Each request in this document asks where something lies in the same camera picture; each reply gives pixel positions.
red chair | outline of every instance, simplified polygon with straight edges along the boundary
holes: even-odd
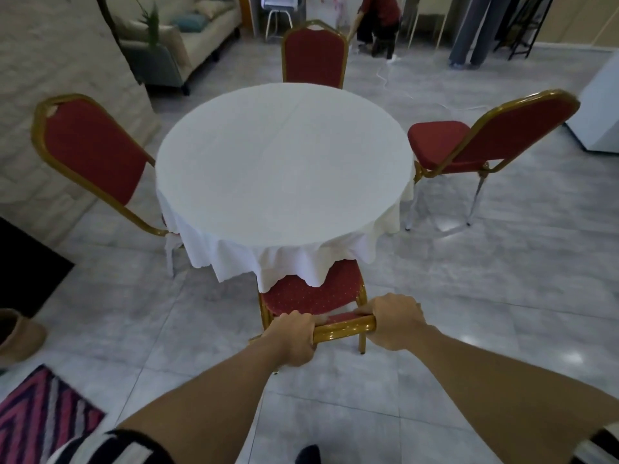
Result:
[[[344,35],[322,21],[309,21],[284,34],[283,82],[342,89],[347,59],[348,42]]]
[[[65,94],[40,102],[30,131],[43,161],[117,210],[147,233],[166,237],[168,272],[174,276],[172,251],[180,237],[158,229],[126,205],[146,164],[155,160],[95,100]]]
[[[458,172],[479,174],[479,184],[466,220],[466,225],[470,226],[488,175],[503,169],[573,116],[579,107],[580,102],[572,94],[550,90],[506,102],[486,112],[471,128],[456,121],[414,124],[408,130],[408,141],[416,157],[414,182]],[[489,161],[493,160],[500,160],[500,163],[490,167]],[[412,227],[416,199],[417,193],[408,213],[407,230]]]
[[[356,260],[339,260],[331,266],[324,283],[314,288],[297,275],[287,275],[267,291],[258,293],[262,327],[266,330],[273,319],[283,313],[299,311],[311,314],[327,314],[355,301],[367,304],[368,296],[359,265]],[[365,333],[376,328],[372,315],[356,315],[353,312],[335,314],[326,325],[314,330],[314,343],[359,335],[359,352],[365,353]]]

white tablecloth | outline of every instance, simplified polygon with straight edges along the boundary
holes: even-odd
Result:
[[[191,264],[320,286],[343,258],[370,263],[412,199],[413,154],[382,108],[351,92],[274,83],[223,94],[167,134],[157,193]]]

tile floor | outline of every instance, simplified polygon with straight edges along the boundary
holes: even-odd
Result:
[[[473,123],[485,109],[468,108],[547,88],[578,92],[607,59],[536,49],[526,61],[501,53],[479,71],[455,72],[446,68],[447,51],[421,45],[397,54],[392,67],[351,55],[345,89],[405,129],[440,119]],[[378,75],[389,78],[387,88]],[[163,128],[149,150],[156,154],[170,127],[201,102],[280,79],[278,46],[229,45],[218,64],[192,77],[189,98],[153,94]],[[426,184],[417,227],[462,221],[475,178]],[[362,266],[369,295],[414,295],[448,335],[619,397],[619,157],[584,153],[559,129],[486,186],[479,218],[463,233],[382,237],[375,263]],[[152,173],[131,205],[158,222]],[[102,427],[110,428],[260,332],[251,275],[219,284],[180,251],[170,280],[162,241],[103,203],[58,251],[77,266],[38,315],[49,341],[0,377],[0,399],[44,362],[106,411]],[[369,343],[362,357],[350,339],[323,344],[311,364],[270,379],[238,462],[290,464],[314,442],[327,464],[497,462],[418,360]]]

clay pot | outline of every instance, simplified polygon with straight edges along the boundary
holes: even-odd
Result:
[[[45,342],[47,331],[14,309],[0,309],[0,368],[34,355]]]

striped sleeve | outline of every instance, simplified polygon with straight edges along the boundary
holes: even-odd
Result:
[[[174,464],[168,452],[146,435],[112,430],[69,441],[47,464]]]
[[[580,443],[570,464],[619,464],[619,422]]]

